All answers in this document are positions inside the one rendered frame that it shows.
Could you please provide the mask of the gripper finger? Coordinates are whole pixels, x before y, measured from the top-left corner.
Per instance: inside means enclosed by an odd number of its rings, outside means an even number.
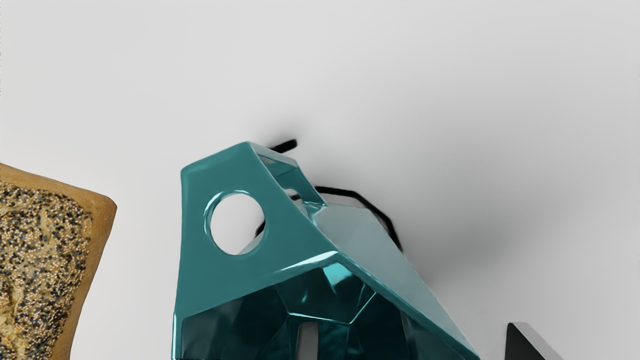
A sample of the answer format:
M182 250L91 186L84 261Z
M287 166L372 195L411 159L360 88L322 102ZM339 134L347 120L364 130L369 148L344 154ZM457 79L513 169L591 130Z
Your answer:
M564 360L527 322L506 326L504 360Z

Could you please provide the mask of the teal faceted mug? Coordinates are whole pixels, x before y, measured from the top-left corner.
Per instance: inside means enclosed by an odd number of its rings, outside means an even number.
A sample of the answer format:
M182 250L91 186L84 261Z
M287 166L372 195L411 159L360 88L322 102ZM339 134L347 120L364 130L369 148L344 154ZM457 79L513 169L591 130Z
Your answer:
M242 142L181 172L176 360L295 360L303 323L317 360L480 360L377 217L325 202L294 159ZM233 255L214 210L253 198L265 229Z

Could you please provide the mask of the seeded bread slice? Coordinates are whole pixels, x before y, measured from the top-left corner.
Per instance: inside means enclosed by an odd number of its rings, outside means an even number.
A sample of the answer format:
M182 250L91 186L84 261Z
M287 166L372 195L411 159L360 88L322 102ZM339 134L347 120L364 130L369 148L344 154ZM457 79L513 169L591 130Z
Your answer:
M103 194L0 162L0 360L70 360L116 212Z

